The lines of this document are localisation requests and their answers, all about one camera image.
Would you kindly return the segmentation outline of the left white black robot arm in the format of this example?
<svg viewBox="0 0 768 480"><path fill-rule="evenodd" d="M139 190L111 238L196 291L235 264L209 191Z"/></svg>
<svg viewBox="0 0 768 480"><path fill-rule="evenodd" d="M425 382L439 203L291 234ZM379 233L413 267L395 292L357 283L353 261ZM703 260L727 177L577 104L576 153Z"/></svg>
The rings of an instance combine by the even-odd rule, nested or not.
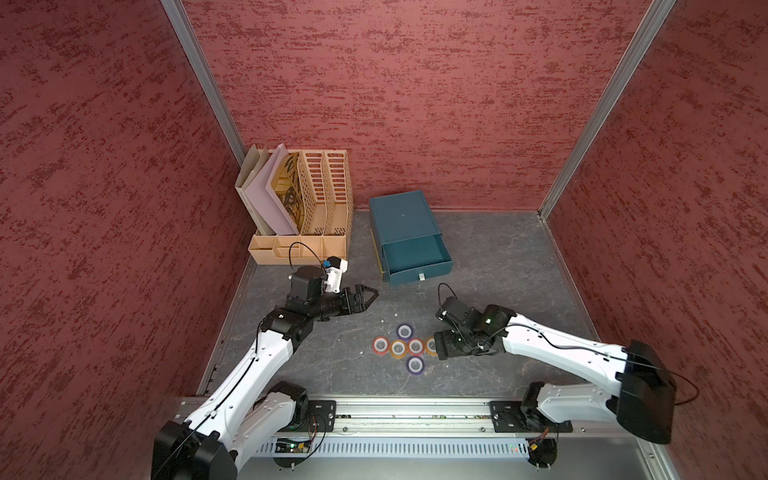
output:
<svg viewBox="0 0 768 480"><path fill-rule="evenodd" d="M259 323L257 336L229 376L181 422L169 421L157 434L153 479L234 479L275 433L303 427L311 416L304 388L269 385L296 353L315 323L366 311L377 289L343 287L344 266L329 262L302 266L290 277L283 305Z"/></svg>

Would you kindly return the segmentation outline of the teal three-drawer cabinet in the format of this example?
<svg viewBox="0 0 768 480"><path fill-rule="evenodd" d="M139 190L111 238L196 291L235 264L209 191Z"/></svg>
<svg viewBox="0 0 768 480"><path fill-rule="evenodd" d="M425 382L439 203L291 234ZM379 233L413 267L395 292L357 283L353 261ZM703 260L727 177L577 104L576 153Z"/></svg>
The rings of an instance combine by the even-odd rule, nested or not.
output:
<svg viewBox="0 0 768 480"><path fill-rule="evenodd" d="M420 190L372 198L371 231L382 279L392 286L447 275L453 260Z"/></svg>

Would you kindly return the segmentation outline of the orange tape roll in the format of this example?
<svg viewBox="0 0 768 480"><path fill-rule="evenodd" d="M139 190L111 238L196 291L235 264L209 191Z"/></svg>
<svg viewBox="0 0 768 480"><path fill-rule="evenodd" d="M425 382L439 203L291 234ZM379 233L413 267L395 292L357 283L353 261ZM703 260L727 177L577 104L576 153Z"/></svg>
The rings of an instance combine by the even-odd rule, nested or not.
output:
<svg viewBox="0 0 768 480"><path fill-rule="evenodd" d="M408 346L403 340L395 340L391 343L389 352L395 359L402 359L408 353Z"/></svg>
<svg viewBox="0 0 768 480"><path fill-rule="evenodd" d="M430 337L426 342L426 351L431 356L437 356L436 342L433 337Z"/></svg>

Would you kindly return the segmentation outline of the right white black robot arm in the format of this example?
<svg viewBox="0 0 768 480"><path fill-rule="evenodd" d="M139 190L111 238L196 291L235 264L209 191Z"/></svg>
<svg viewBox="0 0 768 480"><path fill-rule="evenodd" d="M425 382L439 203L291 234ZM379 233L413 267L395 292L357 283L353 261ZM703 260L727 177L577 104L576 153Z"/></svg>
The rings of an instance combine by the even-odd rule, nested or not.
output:
<svg viewBox="0 0 768 480"><path fill-rule="evenodd" d="M531 383L511 411L515 428L564 432L575 421L614 422L647 442L672 440L677 385L648 344L623 347L571 335L497 304L479 311L450 297L436 318L446 328L434 335L439 359L523 356L580 378L573 385Z"/></svg>

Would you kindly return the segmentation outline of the red tape roll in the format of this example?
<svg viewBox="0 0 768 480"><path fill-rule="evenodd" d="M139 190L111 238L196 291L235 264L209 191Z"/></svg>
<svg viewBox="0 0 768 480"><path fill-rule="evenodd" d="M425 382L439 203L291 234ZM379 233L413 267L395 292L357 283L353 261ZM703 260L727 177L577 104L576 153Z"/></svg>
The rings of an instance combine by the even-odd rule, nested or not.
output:
<svg viewBox="0 0 768 480"><path fill-rule="evenodd" d="M424 343L418 338L411 339L407 344L407 348L409 354L412 356L420 356L425 350Z"/></svg>
<svg viewBox="0 0 768 480"><path fill-rule="evenodd" d="M376 337L372 343L372 349L377 355L386 355L389 352L390 342L386 337Z"/></svg>

